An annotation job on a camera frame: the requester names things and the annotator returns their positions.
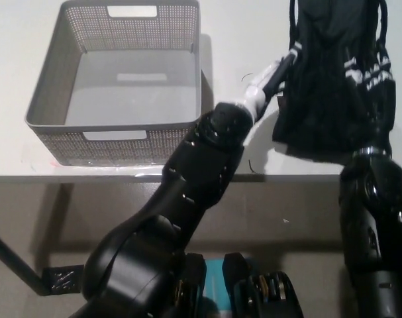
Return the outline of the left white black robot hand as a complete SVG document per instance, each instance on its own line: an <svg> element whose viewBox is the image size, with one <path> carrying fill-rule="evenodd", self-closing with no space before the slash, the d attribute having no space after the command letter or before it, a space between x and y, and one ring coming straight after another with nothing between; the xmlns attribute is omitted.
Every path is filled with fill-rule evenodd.
<svg viewBox="0 0 402 318"><path fill-rule="evenodd" d="M301 55L302 48L300 42L295 42L286 56L267 66L248 84L242 105L251 113L254 123L261 119L271 98L279 92L288 71Z"/></svg>

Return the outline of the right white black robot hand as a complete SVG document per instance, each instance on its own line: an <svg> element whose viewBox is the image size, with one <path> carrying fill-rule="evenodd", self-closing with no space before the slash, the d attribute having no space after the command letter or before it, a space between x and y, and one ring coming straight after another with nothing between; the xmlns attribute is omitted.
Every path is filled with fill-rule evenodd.
<svg viewBox="0 0 402 318"><path fill-rule="evenodd" d="M372 64L361 69L356 57L344 52L345 79L354 109L362 122L362 148L375 148L392 154L389 134L393 129L396 110L396 83L386 47L372 53Z"/></svg>

